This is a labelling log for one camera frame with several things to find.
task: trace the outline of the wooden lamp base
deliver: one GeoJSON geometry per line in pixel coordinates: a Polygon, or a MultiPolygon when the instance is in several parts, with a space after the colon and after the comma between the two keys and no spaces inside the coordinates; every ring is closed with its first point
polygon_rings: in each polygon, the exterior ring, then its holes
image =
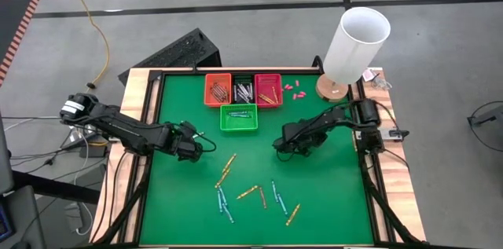
{"type": "Polygon", "coordinates": [[[318,96],[331,103],[342,100],[346,96],[347,90],[347,85],[335,83],[328,79],[326,75],[321,75],[316,82],[318,96]]]}

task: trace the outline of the wooden table frame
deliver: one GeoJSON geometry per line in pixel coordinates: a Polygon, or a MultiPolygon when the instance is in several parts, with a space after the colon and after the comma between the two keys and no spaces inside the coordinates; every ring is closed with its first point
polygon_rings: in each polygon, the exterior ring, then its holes
{"type": "MultiPolygon", "coordinates": [[[[382,68],[378,77],[384,78],[382,68]]],[[[206,73],[232,72],[234,74],[255,74],[255,73],[281,73],[281,74],[310,74],[319,75],[318,67],[271,67],[271,68],[132,68],[124,92],[121,113],[131,116],[146,123],[157,121],[160,106],[160,98],[164,76],[168,75],[197,75],[206,73]]],[[[361,93],[368,98],[373,98],[384,104],[393,114],[389,93],[386,90],[372,88],[368,82],[359,86],[354,84],[350,86],[348,97],[358,99],[361,93]]],[[[382,127],[393,127],[390,116],[380,109],[382,127]]],[[[405,154],[401,142],[385,142],[386,149],[398,154],[405,159],[405,154]]],[[[108,160],[108,171],[106,173],[105,183],[102,185],[100,201],[97,205],[97,211],[93,224],[91,236],[96,233],[94,240],[98,240],[108,229],[111,221],[115,220],[118,213],[123,209],[125,202],[132,195],[138,182],[145,171],[146,158],[126,154],[119,166],[118,163],[123,156],[124,148],[118,143],[114,144],[108,160]],[[115,187],[115,199],[111,205],[112,189],[115,187]]],[[[393,156],[386,153],[380,156],[370,158],[365,157],[367,165],[373,166],[370,176],[384,198],[395,214],[400,218],[408,230],[418,239],[425,240],[424,230],[421,224],[419,210],[417,209],[416,198],[414,195],[410,175],[407,168],[393,156]]],[[[143,195],[136,202],[133,210],[130,212],[127,222],[124,222],[121,230],[116,235],[114,242],[134,242],[139,241],[143,209],[146,195],[143,195]]],[[[395,232],[391,228],[389,221],[384,217],[382,210],[376,201],[367,193],[367,204],[369,216],[373,231],[374,241],[395,241],[395,232]]]]}

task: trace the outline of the red basket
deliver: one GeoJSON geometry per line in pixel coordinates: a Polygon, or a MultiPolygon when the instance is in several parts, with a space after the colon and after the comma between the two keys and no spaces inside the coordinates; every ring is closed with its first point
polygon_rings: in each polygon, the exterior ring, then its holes
{"type": "Polygon", "coordinates": [[[230,73],[206,74],[204,81],[204,104],[208,107],[218,108],[223,104],[231,102],[231,75],[230,73]],[[215,83],[218,83],[227,91],[227,101],[218,101],[211,93],[211,88],[215,83]]]}
{"type": "Polygon", "coordinates": [[[283,104],[283,92],[281,92],[280,74],[261,74],[255,75],[255,103],[260,108],[277,108],[283,104]],[[260,94],[276,101],[273,92],[276,91],[277,104],[271,104],[259,97],[260,94]]]}

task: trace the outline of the black box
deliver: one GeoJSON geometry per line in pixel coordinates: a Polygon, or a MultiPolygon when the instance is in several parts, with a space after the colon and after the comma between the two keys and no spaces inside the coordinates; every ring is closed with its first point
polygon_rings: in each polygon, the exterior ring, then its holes
{"type": "MultiPolygon", "coordinates": [[[[220,52],[209,38],[196,28],[187,35],[162,48],[133,68],[220,68],[220,52]]],[[[129,69],[119,74],[120,82],[125,86],[129,69]]]]}

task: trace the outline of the lamp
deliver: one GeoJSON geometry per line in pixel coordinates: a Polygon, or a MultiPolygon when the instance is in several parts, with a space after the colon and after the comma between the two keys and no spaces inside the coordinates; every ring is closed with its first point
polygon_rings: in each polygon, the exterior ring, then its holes
{"type": "Polygon", "coordinates": [[[344,98],[347,86],[360,79],[390,31],[389,21],[374,9],[346,11],[323,60],[325,73],[316,84],[318,95],[331,102],[344,98]]]}

